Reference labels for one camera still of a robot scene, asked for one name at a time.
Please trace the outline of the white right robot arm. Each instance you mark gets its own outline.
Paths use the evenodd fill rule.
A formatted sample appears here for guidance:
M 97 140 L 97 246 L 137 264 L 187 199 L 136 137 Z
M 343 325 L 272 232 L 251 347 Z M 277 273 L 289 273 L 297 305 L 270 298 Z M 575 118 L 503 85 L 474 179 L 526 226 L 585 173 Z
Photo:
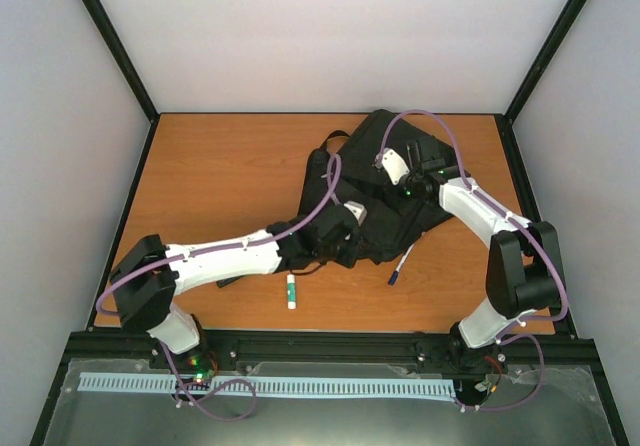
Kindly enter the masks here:
M 452 326 L 448 340 L 451 365 L 464 370 L 501 342 L 515 325 L 538 319 L 541 310 L 559 308 L 550 321 L 569 310 L 558 235 L 548 222 L 535 223 L 513 213 L 488 195 L 464 169 L 461 157 L 448 166 L 429 158 L 426 144 L 407 144 L 407 156 L 383 147 L 376 156 L 390 182 L 412 199 L 436 203 L 458 218 L 488 248 L 486 297 L 466 318 Z

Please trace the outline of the green highlighter marker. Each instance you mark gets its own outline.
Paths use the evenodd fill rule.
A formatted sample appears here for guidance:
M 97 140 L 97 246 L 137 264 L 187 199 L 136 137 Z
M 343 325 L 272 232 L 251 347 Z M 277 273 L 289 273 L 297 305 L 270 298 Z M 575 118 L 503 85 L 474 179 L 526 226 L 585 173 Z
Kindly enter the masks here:
M 218 288 L 224 288 L 239 281 L 240 279 L 243 279 L 243 276 L 236 276 L 236 277 L 221 279 L 216 282 L 216 286 Z

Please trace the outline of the blue capped white pen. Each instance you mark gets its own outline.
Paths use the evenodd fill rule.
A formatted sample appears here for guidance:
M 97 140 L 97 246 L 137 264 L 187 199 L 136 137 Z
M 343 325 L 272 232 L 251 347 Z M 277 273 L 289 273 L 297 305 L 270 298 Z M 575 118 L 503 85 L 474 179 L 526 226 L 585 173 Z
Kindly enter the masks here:
M 396 267 L 394 268 L 391 276 L 389 277 L 389 280 L 387 282 L 388 285 L 394 285 L 397 280 L 398 277 L 400 276 L 400 272 L 404 266 L 404 264 L 406 263 L 408 257 L 410 256 L 412 250 L 414 249 L 415 245 L 411 244 L 407 250 L 404 252 L 404 254 L 401 256 L 400 260 L 398 261 Z

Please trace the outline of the white green glue stick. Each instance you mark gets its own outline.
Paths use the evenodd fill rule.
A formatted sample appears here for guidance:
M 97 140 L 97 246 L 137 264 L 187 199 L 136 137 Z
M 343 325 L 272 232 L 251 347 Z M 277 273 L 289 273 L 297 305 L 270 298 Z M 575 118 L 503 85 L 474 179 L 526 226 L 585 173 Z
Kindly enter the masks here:
M 294 274 L 288 274 L 286 276 L 286 293 L 287 293 L 287 308 L 289 310 L 295 310 L 297 308 L 297 290 L 296 290 L 296 276 Z

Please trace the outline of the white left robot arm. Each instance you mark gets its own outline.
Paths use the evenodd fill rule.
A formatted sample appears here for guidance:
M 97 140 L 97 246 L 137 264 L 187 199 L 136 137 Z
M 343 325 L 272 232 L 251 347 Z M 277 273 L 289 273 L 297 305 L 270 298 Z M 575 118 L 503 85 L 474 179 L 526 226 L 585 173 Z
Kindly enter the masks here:
M 207 359 L 208 344 L 195 316 L 175 297 L 209 283 L 303 271 L 313 263 L 351 267 L 366 215 L 363 205 L 347 201 L 230 240 L 165 245 L 157 235 L 146 236 L 111 273 L 120 326 L 148 334 L 184 367 L 197 368 Z

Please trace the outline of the black student backpack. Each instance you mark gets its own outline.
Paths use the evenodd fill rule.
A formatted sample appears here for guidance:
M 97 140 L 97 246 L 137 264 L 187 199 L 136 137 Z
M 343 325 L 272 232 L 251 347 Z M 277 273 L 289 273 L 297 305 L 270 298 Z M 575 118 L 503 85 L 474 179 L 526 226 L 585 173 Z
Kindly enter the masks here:
M 423 233 L 450 218 L 436 203 L 424 199 L 385 201 L 383 187 L 390 181 L 386 172 L 375 166 L 375 159 L 383 147 L 406 157 L 407 144 L 418 140 L 426 144 L 429 158 L 442 157 L 452 166 L 456 154 L 451 145 L 384 109 L 370 113 L 345 138 L 337 152 L 339 164 L 329 161 L 326 143 L 309 155 L 297 217 L 315 216 L 331 203 L 355 201 L 364 205 L 367 215 L 360 226 L 359 260 L 376 264 L 395 259 Z

